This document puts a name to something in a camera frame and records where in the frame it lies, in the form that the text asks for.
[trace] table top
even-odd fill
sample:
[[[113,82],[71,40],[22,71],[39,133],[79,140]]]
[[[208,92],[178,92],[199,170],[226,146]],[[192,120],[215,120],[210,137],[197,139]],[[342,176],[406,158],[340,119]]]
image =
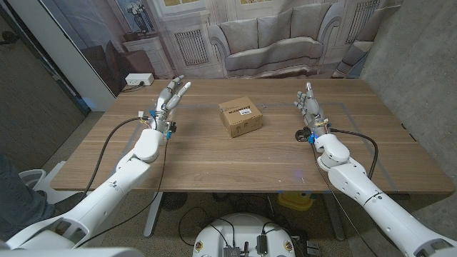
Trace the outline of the table top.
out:
[[[314,95],[332,128],[370,136],[379,147],[373,181],[385,192],[450,193],[454,186],[433,159],[401,126],[377,95],[355,79],[192,79],[192,87],[169,116],[177,131],[169,140],[161,191],[328,192],[308,143],[295,140],[304,126],[292,104],[297,91],[313,85]],[[122,121],[148,113],[168,80],[119,95],[71,155],[51,186],[81,190],[91,178],[104,141]],[[263,114],[262,128],[231,138],[218,104],[248,96]],[[122,126],[111,138],[91,188],[103,183],[120,157],[134,147],[139,122]],[[336,134],[351,156],[368,171],[373,147],[365,139]],[[137,187],[156,190],[164,164],[164,146],[149,177]]]

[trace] wall outlet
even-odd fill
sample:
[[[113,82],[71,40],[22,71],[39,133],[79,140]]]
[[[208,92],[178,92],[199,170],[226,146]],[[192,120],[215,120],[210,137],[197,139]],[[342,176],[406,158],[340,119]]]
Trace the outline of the wall outlet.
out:
[[[144,85],[151,85],[154,81],[154,76],[152,74],[129,74],[126,77],[127,85],[137,86],[140,82],[144,82]]]

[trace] electrical cord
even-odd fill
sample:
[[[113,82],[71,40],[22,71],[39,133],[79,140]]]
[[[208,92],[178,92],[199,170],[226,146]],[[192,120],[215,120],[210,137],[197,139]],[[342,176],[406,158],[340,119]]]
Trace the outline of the electrical cord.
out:
[[[132,86],[131,88],[122,90],[121,93],[128,93],[128,92],[136,91],[135,89],[139,89],[142,86],[144,86],[144,82],[143,81],[141,81],[140,84],[138,84],[136,86]]]
[[[376,162],[378,161],[378,153],[379,153],[378,144],[369,136],[365,136],[361,133],[356,133],[356,132],[351,132],[351,131],[342,131],[342,130],[339,130],[336,128],[330,128],[330,132],[347,133],[347,134],[353,135],[353,136],[360,136],[361,138],[369,140],[373,144],[373,146],[374,146],[373,162],[371,163],[370,172],[368,172],[368,178],[371,180],[371,178],[373,177]]]
[[[203,210],[201,207],[193,207],[193,208],[190,208],[187,212],[185,212],[185,214],[181,217],[181,219],[179,219],[179,223],[178,223],[178,235],[179,235],[179,238],[181,239],[181,241],[183,241],[183,242],[184,242],[186,245],[188,245],[188,246],[194,246],[194,245],[191,244],[191,243],[187,243],[187,242],[184,240],[183,236],[181,235],[181,224],[182,224],[182,221],[183,221],[184,217],[187,215],[187,213],[189,213],[189,212],[191,212],[192,210],[195,210],[195,209],[201,210],[201,211],[206,215],[207,218],[212,218],[212,217],[211,217],[210,215],[208,215],[208,213],[207,213],[205,210]],[[230,224],[230,226],[231,226],[231,228],[232,228],[232,230],[233,230],[233,247],[235,247],[235,227],[233,226],[233,224],[232,224],[230,221],[227,221],[227,220],[225,220],[225,219],[223,219],[223,218],[212,218],[212,219],[214,219],[214,220],[225,221],[225,222],[227,222],[228,224]],[[216,229],[216,230],[219,232],[219,234],[221,234],[222,239],[226,242],[226,247],[229,247],[229,243],[227,243],[227,240],[225,239],[224,235],[222,235],[222,233],[221,233],[215,226],[213,226],[213,224],[210,223],[209,225],[212,226],[214,229]]]
[[[80,243],[80,244],[79,244],[77,247],[75,247],[75,248],[79,248],[79,247],[81,247],[82,245],[84,245],[85,243],[89,242],[90,240],[92,240],[92,239],[94,239],[94,238],[100,236],[101,234],[106,233],[106,232],[110,231],[111,229],[117,228],[118,226],[120,226],[120,225],[122,225],[122,224],[124,224],[124,223],[126,223],[126,222],[128,222],[128,221],[130,221],[131,219],[137,217],[137,216],[138,216],[140,213],[142,213],[144,210],[146,210],[149,206],[151,206],[151,204],[154,202],[154,200],[156,200],[156,198],[157,198],[157,196],[158,196],[158,194],[159,194],[160,186],[161,186],[161,184],[162,184],[162,179],[164,178],[165,161],[166,161],[166,147],[168,146],[168,144],[169,144],[169,142],[168,142],[168,140],[167,140],[166,143],[165,143],[164,167],[162,168],[162,174],[161,174],[161,176],[160,176],[159,187],[157,188],[156,195],[152,198],[152,201],[151,201],[150,203],[148,203],[148,205],[144,206],[144,208],[142,208],[138,213],[136,213],[136,214],[133,215],[132,217],[126,219],[125,221],[122,221],[121,223],[119,223],[119,224],[117,224],[117,225],[115,225],[115,226],[112,226],[111,228],[108,228],[108,229],[106,229],[106,230],[104,230],[104,231],[102,231],[102,232],[96,234],[95,236],[92,236],[91,238],[89,238],[89,239],[85,240],[84,242]]]
[[[265,234],[266,234],[266,233],[265,233],[265,226],[268,225],[268,224],[274,224],[274,222],[273,222],[273,221],[269,221],[269,222],[266,222],[266,223],[263,225],[263,227],[262,227],[262,235],[265,235]]]
[[[79,199],[78,203],[80,203],[81,201],[83,201],[84,197],[86,197],[87,192],[88,192],[89,189],[91,188],[92,183],[94,182],[95,176],[97,175],[97,171],[99,170],[100,163],[101,163],[101,159],[103,158],[103,154],[105,153],[106,146],[108,145],[108,142],[109,142],[109,140],[111,139],[111,137],[113,136],[114,132],[116,132],[120,127],[122,127],[123,125],[127,124],[128,122],[136,121],[136,120],[139,120],[139,119],[141,119],[141,118],[140,118],[140,117],[135,117],[135,118],[128,119],[128,120],[126,120],[126,121],[121,122],[121,123],[120,123],[118,126],[116,126],[116,128],[114,128],[114,129],[111,131],[111,133],[108,135],[108,137],[107,137],[106,140],[105,140],[105,144],[103,145],[103,148],[101,148],[100,156],[99,156],[99,159],[98,159],[98,161],[97,161],[97,164],[95,165],[95,169],[94,169],[94,172],[92,173],[91,180],[90,180],[89,183],[87,184],[87,187],[86,187],[86,189],[84,190],[84,193],[82,194],[82,196],[81,196],[81,198]]]
[[[317,163],[316,152],[314,151],[314,144],[311,144],[311,148],[313,149],[313,155],[314,155],[314,161],[315,161],[315,163],[316,163],[316,167],[317,167],[319,173],[321,174],[323,181],[327,184],[328,189],[330,189],[330,192],[333,194],[333,197],[335,198],[336,202],[337,202],[338,205],[340,206],[341,210],[343,210],[344,215],[345,215],[346,218],[349,220],[349,223],[351,223],[352,227],[354,228],[354,230],[356,231],[356,233],[358,234],[358,236],[360,236],[360,238],[362,239],[363,243],[366,245],[366,247],[368,247],[368,249],[370,249],[370,251],[372,252],[372,254],[373,254],[375,257],[378,257],[378,255],[373,251],[373,249],[372,249],[372,248],[368,245],[368,243],[365,241],[365,239],[363,238],[363,236],[358,232],[358,229],[356,228],[356,226],[354,225],[354,223],[352,222],[352,220],[349,218],[349,215],[346,213],[346,211],[344,210],[344,208],[343,208],[343,206],[341,205],[340,201],[338,200],[338,198],[336,198],[336,195],[335,195],[335,193],[333,192],[333,189],[330,187],[330,185],[328,184],[327,180],[325,179],[325,176],[324,176],[323,173],[322,173],[321,167],[319,167],[319,165],[318,165],[318,163]]]

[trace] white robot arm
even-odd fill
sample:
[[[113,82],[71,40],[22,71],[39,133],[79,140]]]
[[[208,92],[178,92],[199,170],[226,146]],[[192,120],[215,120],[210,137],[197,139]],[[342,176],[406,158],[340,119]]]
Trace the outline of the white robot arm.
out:
[[[155,116],[147,119],[156,124],[142,131],[134,148],[119,161],[113,176],[69,212],[30,225],[8,240],[7,246],[10,249],[65,249],[79,247],[91,238],[117,203],[146,179],[151,170],[150,163],[159,156],[159,146],[176,129],[174,123],[167,121],[167,116],[191,86],[191,82],[188,82],[174,94],[182,78],[174,79],[160,93]]]
[[[396,244],[405,257],[457,256],[457,242],[426,228],[408,211],[378,188],[366,175],[365,168],[350,157],[350,152],[335,135],[320,124],[326,123],[322,110],[313,97],[311,84],[306,84],[305,97],[298,93],[294,104],[305,113],[305,124],[313,132],[312,140],[319,153],[318,165],[328,171],[330,182],[342,193],[360,204],[382,231]]]

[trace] gray pants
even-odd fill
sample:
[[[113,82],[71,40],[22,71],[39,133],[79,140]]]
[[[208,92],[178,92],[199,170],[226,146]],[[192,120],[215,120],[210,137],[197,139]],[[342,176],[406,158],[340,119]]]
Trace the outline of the gray pants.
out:
[[[0,240],[51,217],[54,205],[26,186],[16,167],[0,153]]]

